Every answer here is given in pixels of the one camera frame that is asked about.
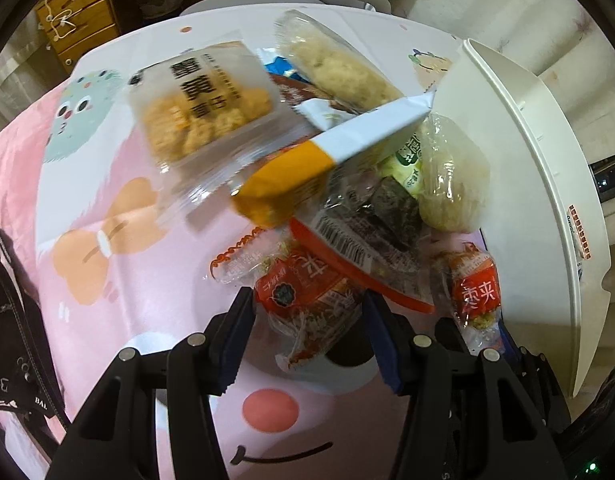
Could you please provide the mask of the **clear rice cracker packet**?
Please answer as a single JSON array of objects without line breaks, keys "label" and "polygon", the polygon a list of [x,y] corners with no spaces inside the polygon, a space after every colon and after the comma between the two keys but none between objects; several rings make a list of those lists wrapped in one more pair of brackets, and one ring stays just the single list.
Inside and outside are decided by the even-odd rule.
[{"label": "clear rice cracker packet", "polygon": [[302,12],[284,12],[275,37],[279,52],[303,78],[355,112],[404,96],[347,40]]}]

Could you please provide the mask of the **green pineapple cake packet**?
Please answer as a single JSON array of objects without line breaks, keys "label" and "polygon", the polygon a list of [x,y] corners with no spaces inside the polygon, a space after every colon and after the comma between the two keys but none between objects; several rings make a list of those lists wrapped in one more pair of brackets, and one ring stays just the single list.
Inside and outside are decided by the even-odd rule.
[{"label": "green pineapple cake packet", "polygon": [[417,198],[422,190],[421,145],[419,136],[414,133],[396,152],[382,160],[379,172],[382,177],[392,177],[405,190]]}]

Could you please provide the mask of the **pink cartoon bed sheet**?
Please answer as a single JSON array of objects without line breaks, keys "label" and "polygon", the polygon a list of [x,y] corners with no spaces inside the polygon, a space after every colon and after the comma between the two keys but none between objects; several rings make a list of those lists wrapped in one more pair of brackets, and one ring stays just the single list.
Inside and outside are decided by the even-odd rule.
[{"label": "pink cartoon bed sheet", "polygon": [[[282,4],[193,13],[85,54],[67,81],[0,133],[0,228],[35,286],[60,395],[75,416],[126,347],[167,350],[225,311],[236,283],[212,261],[252,231],[226,194],[156,221],[160,174],[127,102],[138,70],[223,41],[275,46]],[[211,403],[234,479],[384,479],[407,402],[377,363],[318,358],[296,374],[258,318],[236,381]]]}]

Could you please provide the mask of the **blue small snack packet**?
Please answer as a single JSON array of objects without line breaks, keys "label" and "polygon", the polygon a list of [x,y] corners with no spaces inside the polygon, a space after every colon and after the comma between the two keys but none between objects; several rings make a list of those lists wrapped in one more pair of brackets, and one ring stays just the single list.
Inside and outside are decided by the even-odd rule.
[{"label": "blue small snack packet", "polygon": [[260,58],[260,62],[263,63],[268,73],[307,82],[307,79],[303,78],[276,48],[257,48],[256,55]]}]

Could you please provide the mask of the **white plastic bin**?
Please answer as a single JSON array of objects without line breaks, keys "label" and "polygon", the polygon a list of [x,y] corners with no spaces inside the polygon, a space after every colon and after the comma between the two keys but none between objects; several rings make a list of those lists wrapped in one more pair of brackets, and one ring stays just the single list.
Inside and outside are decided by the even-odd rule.
[{"label": "white plastic bin", "polygon": [[576,396],[599,344],[611,257],[596,185],[568,119],[541,78],[468,39],[437,87],[491,165],[481,232],[498,269],[513,339],[547,356]]}]

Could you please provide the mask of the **brown white chocolate packet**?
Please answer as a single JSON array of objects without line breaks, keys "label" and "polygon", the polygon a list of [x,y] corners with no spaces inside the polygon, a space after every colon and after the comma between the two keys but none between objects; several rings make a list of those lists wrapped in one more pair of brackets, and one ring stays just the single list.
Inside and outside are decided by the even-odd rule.
[{"label": "brown white chocolate packet", "polygon": [[283,101],[291,106],[298,106],[298,104],[308,100],[321,99],[325,100],[334,110],[342,110],[342,112],[356,115],[355,110],[332,99],[331,96],[314,87],[313,84],[277,74],[270,74],[270,79],[278,87]]}]

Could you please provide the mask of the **orange white snack box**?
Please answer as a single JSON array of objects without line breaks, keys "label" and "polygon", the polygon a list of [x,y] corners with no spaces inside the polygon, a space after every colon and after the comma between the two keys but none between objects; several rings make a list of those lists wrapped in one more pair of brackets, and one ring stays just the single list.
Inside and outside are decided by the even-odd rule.
[{"label": "orange white snack box", "polygon": [[431,112],[434,94],[404,96],[358,115],[265,162],[232,196],[234,209],[262,228],[289,221],[351,172],[382,162]]}]

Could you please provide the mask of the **red jujube snack packet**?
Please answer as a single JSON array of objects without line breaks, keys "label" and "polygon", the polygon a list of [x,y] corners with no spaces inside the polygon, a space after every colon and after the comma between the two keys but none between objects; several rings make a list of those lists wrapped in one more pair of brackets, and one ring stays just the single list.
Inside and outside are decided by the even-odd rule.
[{"label": "red jujube snack packet", "polygon": [[254,290],[269,324],[288,339],[285,370],[327,353],[361,317],[364,289],[300,245],[270,260]]}]

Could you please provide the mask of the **egg yolk pastry packet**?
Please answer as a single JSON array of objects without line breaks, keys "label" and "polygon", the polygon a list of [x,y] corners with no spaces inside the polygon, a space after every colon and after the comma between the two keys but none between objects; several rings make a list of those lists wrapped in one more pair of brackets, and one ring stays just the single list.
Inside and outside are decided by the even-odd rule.
[{"label": "egg yolk pastry packet", "polygon": [[163,214],[189,214],[239,172],[313,131],[240,41],[138,70],[127,99],[161,174]]}]

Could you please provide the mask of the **red barcode snack packet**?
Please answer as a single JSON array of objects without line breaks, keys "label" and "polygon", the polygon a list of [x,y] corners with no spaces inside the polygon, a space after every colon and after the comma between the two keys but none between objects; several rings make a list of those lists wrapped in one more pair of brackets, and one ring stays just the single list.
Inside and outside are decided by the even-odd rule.
[{"label": "red barcode snack packet", "polygon": [[408,310],[434,311],[417,207],[329,200],[293,216],[289,229],[297,242],[362,287]]}]

